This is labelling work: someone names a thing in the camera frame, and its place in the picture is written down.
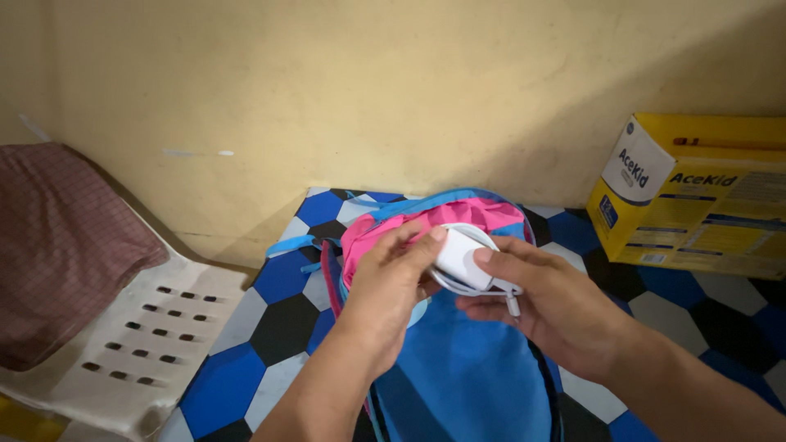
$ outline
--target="right hand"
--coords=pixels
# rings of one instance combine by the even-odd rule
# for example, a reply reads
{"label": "right hand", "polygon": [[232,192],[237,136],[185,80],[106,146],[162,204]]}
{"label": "right hand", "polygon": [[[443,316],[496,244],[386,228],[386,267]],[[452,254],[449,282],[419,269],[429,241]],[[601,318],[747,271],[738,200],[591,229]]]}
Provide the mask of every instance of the right hand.
{"label": "right hand", "polygon": [[621,352],[635,344],[639,323],[561,256],[516,238],[492,238],[501,251],[478,249],[475,262],[522,288],[519,321],[508,313],[504,296],[458,297],[456,306],[470,319],[518,328],[566,370],[604,383]]}

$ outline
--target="power adapter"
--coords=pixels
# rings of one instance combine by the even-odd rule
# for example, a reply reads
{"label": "power adapter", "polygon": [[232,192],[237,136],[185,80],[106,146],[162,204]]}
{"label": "power adapter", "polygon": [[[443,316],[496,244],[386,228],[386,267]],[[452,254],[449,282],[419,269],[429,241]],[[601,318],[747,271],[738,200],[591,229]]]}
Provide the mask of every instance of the power adapter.
{"label": "power adapter", "polygon": [[508,311],[517,319],[521,313],[513,296],[521,293],[521,288],[511,282],[493,278],[481,270],[473,258],[474,252],[483,247],[499,250],[491,237],[472,224],[450,223],[443,224],[443,227],[447,229],[447,238],[430,270],[432,278],[442,287],[459,295],[476,297],[504,294]]}

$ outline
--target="table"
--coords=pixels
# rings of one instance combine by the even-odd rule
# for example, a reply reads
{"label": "table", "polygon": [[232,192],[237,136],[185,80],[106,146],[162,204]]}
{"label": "table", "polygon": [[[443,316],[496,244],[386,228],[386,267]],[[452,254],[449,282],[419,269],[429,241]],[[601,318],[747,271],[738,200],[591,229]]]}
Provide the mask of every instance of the table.
{"label": "table", "polygon": [[[340,238],[374,210],[418,199],[312,187],[281,239]],[[786,283],[609,263],[586,210],[522,206],[538,247],[587,273],[620,308],[773,407],[786,407]],[[160,440],[245,441],[334,323],[313,247],[271,256],[192,380]],[[559,369],[565,440],[657,440],[604,387]],[[374,440],[365,412],[355,440]]]}

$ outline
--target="acekid box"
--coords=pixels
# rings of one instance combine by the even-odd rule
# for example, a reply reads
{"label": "acekid box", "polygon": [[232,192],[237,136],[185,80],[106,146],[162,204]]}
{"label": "acekid box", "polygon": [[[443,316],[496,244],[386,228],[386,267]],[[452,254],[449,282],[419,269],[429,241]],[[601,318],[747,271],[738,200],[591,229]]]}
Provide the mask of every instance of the acekid box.
{"label": "acekid box", "polygon": [[587,212],[610,261],[786,275],[786,118],[634,114]]}

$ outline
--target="white cable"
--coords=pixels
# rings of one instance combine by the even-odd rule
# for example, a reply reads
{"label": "white cable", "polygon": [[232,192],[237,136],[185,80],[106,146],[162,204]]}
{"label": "white cable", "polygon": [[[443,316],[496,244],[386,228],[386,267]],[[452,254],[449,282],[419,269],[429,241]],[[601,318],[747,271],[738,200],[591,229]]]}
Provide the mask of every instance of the white cable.
{"label": "white cable", "polygon": [[[467,223],[448,223],[448,224],[443,224],[443,227],[445,227],[448,230],[451,229],[456,230],[462,233],[463,235],[469,237],[473,241],[477,241],[484,247],[499,251],[499,248],[494,243],[494,241],[491,240],[491,237],[487,235],[486,232],[479,229],[477,226]],[[432,266],[432,268],[429,270],[429,274],[442,287],[450,290],[451,292],[454,292],[459,295],[464,295],[466,297],[477,297],[480,295],[500,296],[504,293],[505,301],[507,302],[508,311],[510,312],[510,315],[513,316],[514,318],[517,318],[519,315],[521,315],[521,312],[519,310],[519,303],[516,301],[516,298],[513,297],[514,295],[521,293],[521,288],[515,284],[512,284],[507,281],[503,281],[501,279],[492,278],[486,289],[478,290],[478,289],[473,289],[469,285],[457,281],[454,278],[450,278],[447,273],[438,269],[437,266]],[[492,286],[497,286],[499,289],[502,289],[503,292],[488,291],[488,289]]]}

